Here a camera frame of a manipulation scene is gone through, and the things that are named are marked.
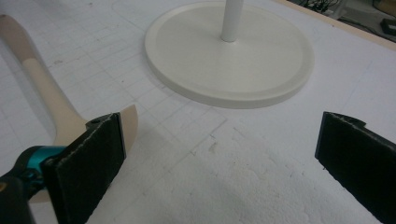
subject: table surface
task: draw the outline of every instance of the table surface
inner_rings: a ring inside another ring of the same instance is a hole
[[[25,27],[83,118],[137,106],[136,142],[88,223],[379,223],[314,153],[323,111],[361,119],[396,142],[394,45],[287,2],[246,1],[304,33],[312,76],[278,105],[202,105],[165,87],[143,49],[156,18],[192,2],[0,0],[0,13]],[[55,128],[3,42],[0,55],[4,174],[26,148],[51,145]],[[56,222],[50,203],[31,207],[37,223]]]

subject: lamp base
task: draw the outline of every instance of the lamp base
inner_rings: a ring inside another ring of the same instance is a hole
[[[173,9],[148,29],[145,48],[153,73],[194,101],[229,108],[280,103],[308,80],[313,50],[282,18],[244,5],[238,38],[221,40],[224,2]]]

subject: white round base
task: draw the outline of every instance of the white round base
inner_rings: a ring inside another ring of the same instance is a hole
[[[314,55],[292,24],[244,5],[238,38],[221,40],[224,2],[173,9],[148,29],[145,47],[154,74],[192,100],[229,108],[282,102],[308,80]]]

